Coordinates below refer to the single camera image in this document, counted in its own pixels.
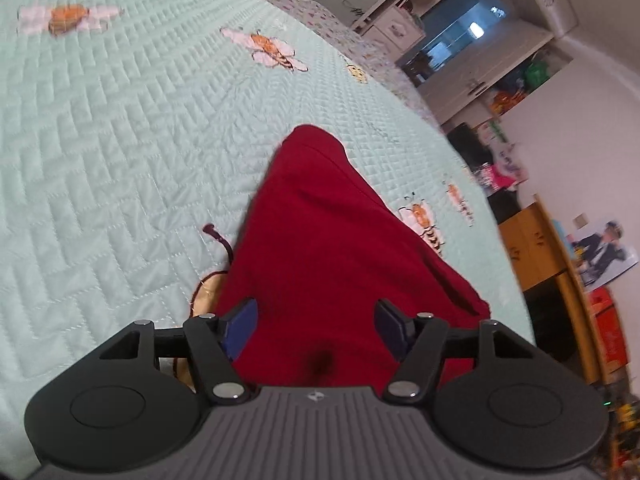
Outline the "dark red knit garment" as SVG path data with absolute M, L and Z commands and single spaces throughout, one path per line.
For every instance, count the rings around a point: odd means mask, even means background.
M 397 364 L 374 326 L 386 299 L 451 326 L 486 320 L 486 301 L 402 223 L 332 134 L 296 127 L 274 154 L 242 225 L 217 304 L 258 307 L 233 365 L 252 386 L 382 390 Z

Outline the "orange wooden cabinet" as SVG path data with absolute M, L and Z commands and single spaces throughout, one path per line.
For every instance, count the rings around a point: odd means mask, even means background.
M 499 224 L 536 346 L 588 384 L 606 383 L 602 344 L 568 250 L 539 197 Z

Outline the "anime character poster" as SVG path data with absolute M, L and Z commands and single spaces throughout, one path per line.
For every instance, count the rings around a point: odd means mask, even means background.
M 616 280 L 639 263 L 617 219 L 587 223 L 567 237 L 574 266 L 587 292 Z

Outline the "mint quilted bee bedspread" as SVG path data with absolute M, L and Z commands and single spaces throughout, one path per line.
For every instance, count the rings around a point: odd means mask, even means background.
M 38 462 L 29 399 L 122 326 L 179 325 L 297 125 L 337 136 L 445 260 L 533 327 L 483 191 L 447 142 L 266 0 L 1 0 L 1 470 Z

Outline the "black chair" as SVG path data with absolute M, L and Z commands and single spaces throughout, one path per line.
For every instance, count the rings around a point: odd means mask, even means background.
M 455 126 L 446 134 L 448 142 L 472 171 L 494 164 L 494 155 L 466 122 Z

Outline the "white wardrobe cabinet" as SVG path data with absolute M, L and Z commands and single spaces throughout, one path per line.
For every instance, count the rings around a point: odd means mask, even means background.
M 382 50 L 448 122 L 578 24 L 570 0 L 312 0 Z

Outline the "purple dotted bed sheet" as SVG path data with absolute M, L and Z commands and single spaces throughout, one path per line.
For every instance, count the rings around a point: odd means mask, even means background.
M 426 122 L 439 128 L 439 123 L 408 76 L 372 42 L 342 24 L 335 15 L 314 0 L 266 0 L 300 21 L 328 44 L 362 68 L 384 88 Z

